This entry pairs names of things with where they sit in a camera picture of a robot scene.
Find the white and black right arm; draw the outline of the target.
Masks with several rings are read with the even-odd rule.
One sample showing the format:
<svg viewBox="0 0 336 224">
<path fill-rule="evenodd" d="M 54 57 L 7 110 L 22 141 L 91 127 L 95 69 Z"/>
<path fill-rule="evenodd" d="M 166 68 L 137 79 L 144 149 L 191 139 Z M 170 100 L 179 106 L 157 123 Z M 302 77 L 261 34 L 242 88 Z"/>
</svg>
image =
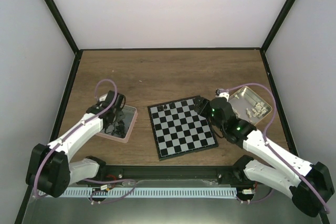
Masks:
<svg viewBox="0 0 336 224">
<path fill-rule="evenodd" d="M 275 189 L 289 197 L 307 216 L 329 213 L 327 202 L 335 190 L 323 163 L 305 161 L 265 137 L 253 124 L 238 118 L 225 97 L 211 101 L 196 98 L 195 112 L 217 127 L 228 142 L 266 162 L 262 164 L 247 157 L 233 170 L 235 181 L 244 184 L 252 180 Z"/>
</svg>

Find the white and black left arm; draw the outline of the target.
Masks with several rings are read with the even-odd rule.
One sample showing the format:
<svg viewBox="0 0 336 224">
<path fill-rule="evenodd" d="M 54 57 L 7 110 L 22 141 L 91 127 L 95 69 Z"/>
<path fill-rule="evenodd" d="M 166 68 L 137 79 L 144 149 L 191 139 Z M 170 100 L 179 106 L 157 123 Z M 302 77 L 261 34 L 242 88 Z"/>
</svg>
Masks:
<svg viewBox="0 0 336 224">
<path fill-rule="evenodd" d="M 109 91 L 89 107 L 79 122 L 58 139 L 47 145 L 37 144 L 31 153 L 26 184 L 35 196 L 44 192 L 61 196 L 68 186 L 85 179 L 102 184 L 107 178 L 106 163 L 94 156 L 71 162 L 77 151 L 94 135 L 114 123 L 124 107 L 125 96 Z"/>
</svg>

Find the pile of black chess pieces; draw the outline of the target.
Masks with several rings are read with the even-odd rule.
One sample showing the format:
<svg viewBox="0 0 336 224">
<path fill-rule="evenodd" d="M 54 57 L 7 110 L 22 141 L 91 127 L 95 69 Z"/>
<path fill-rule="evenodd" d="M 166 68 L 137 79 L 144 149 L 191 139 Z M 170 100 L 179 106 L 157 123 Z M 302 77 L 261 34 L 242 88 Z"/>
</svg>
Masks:
<svg viewBox="0 0 336 224">
<path fill-rule="evenodd" d="M 125 138 L 126 131 L 125 131 L 125 123 L 123 120 L 114 122 L 113 124 L 111 124 L 111 126 L 113 127 L 113 129 L 112 130 L 105 129 L 104 130 L 105 134 L 115 136 L 118 138 Z"/>
</svg>

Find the pile of white chess pieces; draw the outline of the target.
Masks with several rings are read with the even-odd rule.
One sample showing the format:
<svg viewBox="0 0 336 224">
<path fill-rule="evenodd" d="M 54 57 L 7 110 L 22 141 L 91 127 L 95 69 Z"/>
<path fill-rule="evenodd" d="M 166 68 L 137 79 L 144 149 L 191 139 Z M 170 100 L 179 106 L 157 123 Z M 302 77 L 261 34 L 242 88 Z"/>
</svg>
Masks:
<svg viewBox="0 0 336 224">
<path fill-rule="evenodd" d="M 260 119 L 267 112 L 266 104 L 260 97 L 246 92 L 234 95 L 230 102 L 241 119 Z"/>
</svg>

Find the pink tray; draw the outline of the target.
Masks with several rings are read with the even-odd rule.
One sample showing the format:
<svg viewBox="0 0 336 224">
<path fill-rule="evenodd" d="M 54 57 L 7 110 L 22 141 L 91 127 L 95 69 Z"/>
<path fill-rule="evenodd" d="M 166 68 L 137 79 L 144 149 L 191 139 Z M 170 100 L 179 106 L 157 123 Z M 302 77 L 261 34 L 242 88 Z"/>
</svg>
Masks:
<svg viewBox="0 0 336 224">
<path fill-rule="evenodd" d="M 116 122 L 121 121 L 121 120 L 124 121 L 125 131 L 126 131 L 125 138 L 118 138 L 118 137 L 115 137 L 115 136 L 105 134 L 104 130 L 106 128 L 103 128 L 99 133 L 96 134 L 96 136 L 103 137 L 103 138 L 106 138 L 108 140 L 112 140 L 112 141 L 116 141 L 116 142 L 120 142 L 120 143 L 127 143 L 129 138 L 130 138 L 130 135 L 132 133 L 133 127 L 136 123 L 137 116 L 138 116 L 138 112 L 137 112 L 137 109 L 135 107 L 125 105 L 122 109 L 120 117 L 116 121 Z"/>
</svg>

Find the black and silver chessboard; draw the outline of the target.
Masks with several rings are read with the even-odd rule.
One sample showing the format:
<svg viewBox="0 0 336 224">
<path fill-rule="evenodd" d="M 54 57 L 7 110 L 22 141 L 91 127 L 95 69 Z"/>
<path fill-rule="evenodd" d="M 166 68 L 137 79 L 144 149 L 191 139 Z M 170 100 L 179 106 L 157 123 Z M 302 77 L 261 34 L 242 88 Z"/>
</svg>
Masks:
<svg viewBox="0 0 336 224">
<path fill-rule="evenodd" d="M 194 111 L 199 96 L 148 106 L 154 142 L 159 160 L 218 147 L 207 119 Z M 167 110 L 157 107 L 167 105 Z"/>
</svg>

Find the gold metal tin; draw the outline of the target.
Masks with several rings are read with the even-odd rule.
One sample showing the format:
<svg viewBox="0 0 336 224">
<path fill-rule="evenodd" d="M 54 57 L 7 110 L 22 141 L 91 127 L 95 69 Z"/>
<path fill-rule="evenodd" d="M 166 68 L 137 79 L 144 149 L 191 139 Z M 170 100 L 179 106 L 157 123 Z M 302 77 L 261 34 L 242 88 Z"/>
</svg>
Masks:
<svg viewBox="0 0 336 224">
<path fill-rule="evenodd" d="M 257 125 L 272 112 L 271 105 L 248 86 L 234 92 L 228 102 L 238 118 L 253 125 Z"/>
</svg>

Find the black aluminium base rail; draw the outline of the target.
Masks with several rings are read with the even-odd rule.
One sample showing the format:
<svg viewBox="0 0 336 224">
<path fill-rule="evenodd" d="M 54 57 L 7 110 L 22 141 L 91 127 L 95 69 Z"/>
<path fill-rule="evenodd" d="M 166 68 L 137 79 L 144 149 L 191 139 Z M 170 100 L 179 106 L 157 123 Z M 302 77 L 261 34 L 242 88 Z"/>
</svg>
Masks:
<svg viewBox="0 0 336 224">
<path fill-rule="evenodd" d="M 88 164 L 77 162 L 70 166 L 43 168 L 38 188 L 66 188 L 71 184 L 90 180 L 91 183 L 106 184 L 108 179 L 134 180 L 217 180 L 219 184 L 250 185 L 254 183 L 244 175 L 239 166 L 112 166 L 98 164 L 88 159 Z"/>
</svg>

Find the black frame post left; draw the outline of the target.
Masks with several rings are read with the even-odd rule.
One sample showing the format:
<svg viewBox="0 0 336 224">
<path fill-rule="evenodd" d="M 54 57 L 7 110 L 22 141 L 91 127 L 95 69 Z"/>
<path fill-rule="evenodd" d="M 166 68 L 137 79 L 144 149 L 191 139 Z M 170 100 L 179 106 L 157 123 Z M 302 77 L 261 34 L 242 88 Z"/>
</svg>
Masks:
<svg viewBox="0 0 336 224">
<path fill-rule="evenodd" d="M 56 21 L 58 27 L 60 28 L 72 52 L 76 55 L 79 52 L 79 48 L 73 36 L 71 35 L 70 30 L 68 29 L 55 1 L 54 0 L 44 0 L 44 2 L 46 3 L 48 9 L 50 10 L 54 20 Z"/>
</svg>

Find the black frame post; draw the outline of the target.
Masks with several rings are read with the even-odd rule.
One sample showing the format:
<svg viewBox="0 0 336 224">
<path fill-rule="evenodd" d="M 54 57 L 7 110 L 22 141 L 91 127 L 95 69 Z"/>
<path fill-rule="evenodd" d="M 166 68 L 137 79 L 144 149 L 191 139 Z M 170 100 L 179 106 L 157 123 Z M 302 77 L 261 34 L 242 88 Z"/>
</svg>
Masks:
<svg viewBox="0 0 336 224">
<path fill-rule="evenodd" d="M 72 52 L 76 55 L 79 52 L 79 48 L 73 36 L 71 35 L 70 30 L 68 29 L 55 1 L 54 0 L 44 0 L 44 2 L 46 3 L 48 9 L 50 10 L 54 20 L 56 21 L 58 27 L 60 28 Z"/>
<path fill-rule="evenodd" d="M 283 4 L 277 18 L 275 19 L 275 22 L 273 23 L 268 35 L 266 36 L 264 43 L 260 48 L 262 52 L 266 52 L 270 47 L 272 41 L 274 40 L 276 34 L 278 33 L 281 25 L 285 21 L 295 1 L 296 0 L 286 0 L 285 3 Z"/>
</svg>

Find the black frame post right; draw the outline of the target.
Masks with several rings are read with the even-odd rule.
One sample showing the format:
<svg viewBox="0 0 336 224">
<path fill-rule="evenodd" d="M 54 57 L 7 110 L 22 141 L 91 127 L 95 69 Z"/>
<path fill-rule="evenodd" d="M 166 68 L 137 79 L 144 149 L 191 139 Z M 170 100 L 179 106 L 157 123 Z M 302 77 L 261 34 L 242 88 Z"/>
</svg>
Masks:
<svg viewBox="0 0 336 224">
<path fill-rule="evenodd" d="M 296 0 L 286 0 L 285 3 L 283 4 L 277 18 L 275 19 L 275 22 L 273 23 L 268 35 L 266 36 L 264 43 L 260 48 L 262 52 L 266 52 L 270 47 L 272 41 L 274 40 L 276 34 L 278 33 L 281 25 L 285 21 L 295 1 Z"/>
</svg>

